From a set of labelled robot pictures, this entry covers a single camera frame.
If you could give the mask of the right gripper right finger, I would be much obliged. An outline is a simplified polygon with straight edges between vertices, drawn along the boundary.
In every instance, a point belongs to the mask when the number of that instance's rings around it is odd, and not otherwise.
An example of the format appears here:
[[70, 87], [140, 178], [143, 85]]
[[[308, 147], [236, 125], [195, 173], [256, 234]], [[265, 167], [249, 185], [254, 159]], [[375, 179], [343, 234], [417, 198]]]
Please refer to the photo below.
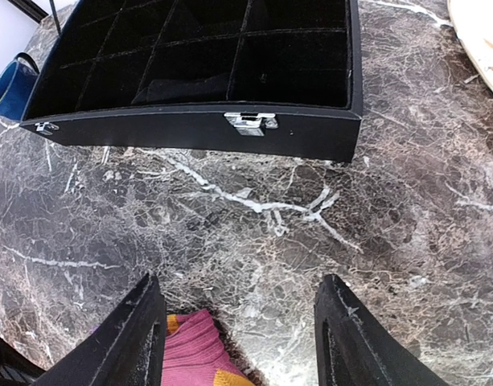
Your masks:
[[320, 283], [314, 304], [320, 385], [445, 385], [401, 346], [336, 274]]

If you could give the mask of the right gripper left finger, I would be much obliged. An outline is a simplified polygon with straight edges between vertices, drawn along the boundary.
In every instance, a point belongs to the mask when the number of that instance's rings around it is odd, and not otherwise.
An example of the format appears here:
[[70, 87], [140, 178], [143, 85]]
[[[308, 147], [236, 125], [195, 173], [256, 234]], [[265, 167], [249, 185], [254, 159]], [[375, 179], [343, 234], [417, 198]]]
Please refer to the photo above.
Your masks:
[[166, 302], [146, 274], [82, 343], [34, 385], [160, 385]]

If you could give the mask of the maroon orange purple sock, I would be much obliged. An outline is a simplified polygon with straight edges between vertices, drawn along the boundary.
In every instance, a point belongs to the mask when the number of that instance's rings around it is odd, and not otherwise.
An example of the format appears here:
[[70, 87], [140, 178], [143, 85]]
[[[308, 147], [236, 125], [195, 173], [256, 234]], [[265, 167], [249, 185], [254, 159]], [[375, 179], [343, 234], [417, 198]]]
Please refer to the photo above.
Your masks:
[[166, 317], [162, 386], [251, 384], [230, 360], [207, 310]]

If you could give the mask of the black sock with white stripes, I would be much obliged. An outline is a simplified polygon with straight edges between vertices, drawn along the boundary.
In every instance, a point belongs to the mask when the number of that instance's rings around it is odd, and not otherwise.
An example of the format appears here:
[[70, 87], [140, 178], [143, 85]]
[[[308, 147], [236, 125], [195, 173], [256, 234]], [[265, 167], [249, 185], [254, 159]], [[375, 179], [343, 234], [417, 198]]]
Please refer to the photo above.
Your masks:
[[199, 103], [223, 101], [228, 91], [229, 74], [222, 73], [197, 80], [152, 80], [132, 100], [133, 105]]

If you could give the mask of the black storage box with lid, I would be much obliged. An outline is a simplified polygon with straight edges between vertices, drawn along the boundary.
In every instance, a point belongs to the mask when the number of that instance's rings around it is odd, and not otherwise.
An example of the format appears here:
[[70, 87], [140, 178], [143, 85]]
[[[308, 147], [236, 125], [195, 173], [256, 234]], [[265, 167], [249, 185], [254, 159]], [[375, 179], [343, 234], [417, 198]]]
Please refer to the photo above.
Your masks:
[[[152, 80], [222, 73], [223, 101], [132, 104]], [[22, 125], [64, 146], [350, 162], [362, 115], [355, 1], [81, 1]]]

